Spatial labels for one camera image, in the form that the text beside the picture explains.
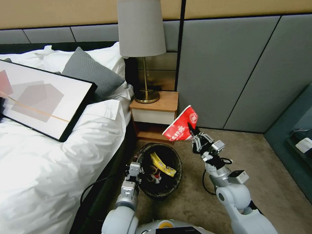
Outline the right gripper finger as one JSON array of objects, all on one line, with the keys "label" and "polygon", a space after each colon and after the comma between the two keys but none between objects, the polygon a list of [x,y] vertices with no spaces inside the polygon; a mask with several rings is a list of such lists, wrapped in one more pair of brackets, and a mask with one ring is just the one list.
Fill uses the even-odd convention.
[{"label": "right gripper finger", "polygon": [[187,123],[187,125],[188,125],[189,133],[191,134],[193,153],[202,154],[200,130],[198,128],[194,129],[189,122]]},{"label": "right gripper finger", "polygon": [[203,148],[206,145],[212,145],[214,139],[212,139],[207,133],[201,132],[199,129],[196,129],[196,146],[197,148]]}]

